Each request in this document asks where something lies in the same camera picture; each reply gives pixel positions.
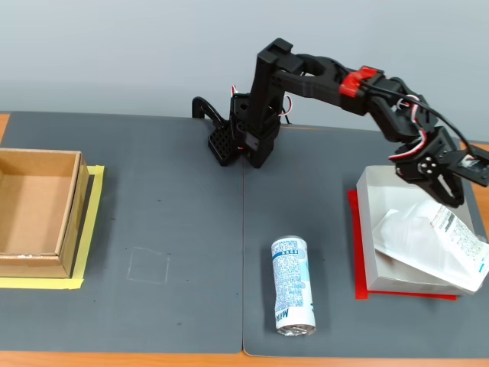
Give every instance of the yellow tape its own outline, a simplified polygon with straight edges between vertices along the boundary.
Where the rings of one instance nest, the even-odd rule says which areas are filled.
[[[79,240],[75,268],[73,269],[71,279],[0,278],[0,288],[78,289],[82,286],[86,260],[89,257],[93,228],[95,227],[97,210],[99,209],[100,196],[102,195],[104,166],[88,166],[88,170],[90,176],[93,176],[92,192],[90,193],[89,205],[86,210],[82,236]]]

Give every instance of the table surface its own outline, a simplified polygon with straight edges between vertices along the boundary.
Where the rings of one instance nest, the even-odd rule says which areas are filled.
[[[0,115],[0,139],[8,124],[9,115]],[[489,232],[489,190],[474,187],[479,210]],[[101,353],[52,353],[52,352],[0,352],[2,365],[86,366],[86,365],[252,365],[252,366],[411,366],[409,359],[327,359],[327,358],[257,358],[241,352],[236,355],[154,355],[154,354],[101,354]],[[434,366],[489,366],[489,360],[480,359],[417,359],[418,367]]]
[[[34,124],[38,116],[33,115]],[[41,129],[35,131],[33,125],[20,128],[19,124],[15,131],[24,136],[25,129],[31,128],[31,136],[38,137]],[[4,141],[14,146],[7,137],[9,133]],[[345,150],[345,146],[355,149]],[[244,166],[246,353],[329,358],[489,358],[484,332],[489,329],[489,287],[457,302],[388,296],[372,297],[366,302],[355,300],[353,226],[346,193],[356,188],[365,167],[385,165],[392,151],[393,144],[379,132],[284,129],[266,167],[255,170]],[[471,221],[474,233],[485,236],[471,185],[464,182],[464,186],[466,205],[455,209],[455,214]],[[421,195],[430,198],[422,191]],[[316,333],[307,338],[279,335],[272,311],[276,292],[270,244],[291,234],[307,241],[317,326]]]
[[[241,351],[243,165],[203,154],[211,131],[210,120],[11,115],[2,148],[81,151],[105,173],[82,289],[2,290],[2,350]]]

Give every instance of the metal can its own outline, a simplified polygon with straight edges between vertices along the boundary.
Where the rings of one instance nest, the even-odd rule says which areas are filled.
[[[311,335],[316,331],[316,320],[306,241],[296,235],[277,239],[272,245],[272,263],[277,332],[285,336]]]

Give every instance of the wooden table edge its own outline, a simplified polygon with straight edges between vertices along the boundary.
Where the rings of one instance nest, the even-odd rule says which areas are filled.
[[[0,115],[0,141],[8,124],[10,115]],[[474,187],[479,210],[484,225],[489,231],[489,190],[482,191]],[[416,367],[425,366],[489,366],[489,359],[350,359],[350,358],[259,358],[251,357],[241,351],[237,354],[126,354],[126,353],[68,353],[68,352],[0,352],[1,366],[36,367],[86,367],[88,365],[123,366],[178,366],[195,367],[197,365],[256,366],[256,367]]]

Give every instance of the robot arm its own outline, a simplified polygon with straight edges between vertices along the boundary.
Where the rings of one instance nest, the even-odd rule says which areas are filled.
[[[467,150],[458,150],[446,128],[436,126],[438,119],[449,122],[401,79],[388,79],[370,67],[351,70],[328,57],[295,55],[291,49],[292,44],[278,38],[258,54],[251,92],[231,97],[229,120],[203,98],[193,100],[193,117],[207,115],[216,127],[209,147],[221,165],[240,154],[256,168],[265,162],[280,130],[287,91],[357,115],[369,113],[388,141],[403,144],[389,157],[397,175],[440,203],[463,204],[460,177],[489,184],[489,153],[469,145],[462,135]]]

